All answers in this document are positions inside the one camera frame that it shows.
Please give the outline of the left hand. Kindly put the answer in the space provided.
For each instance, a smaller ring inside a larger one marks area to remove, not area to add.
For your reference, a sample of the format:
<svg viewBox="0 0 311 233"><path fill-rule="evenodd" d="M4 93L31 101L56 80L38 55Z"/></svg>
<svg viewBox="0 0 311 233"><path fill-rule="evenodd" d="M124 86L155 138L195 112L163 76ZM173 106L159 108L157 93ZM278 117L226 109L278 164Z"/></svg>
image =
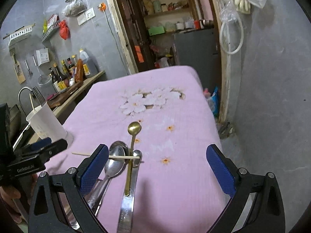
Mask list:
<svg viewBox="0 0 311 233"><path fill-rule="evenodd" d="M4 203L4 207L17 224L22 222L22 216L14 203L14 199L19 200L20 198L21 194L16 188L11 186L1 187L1 199Z"/></svg>

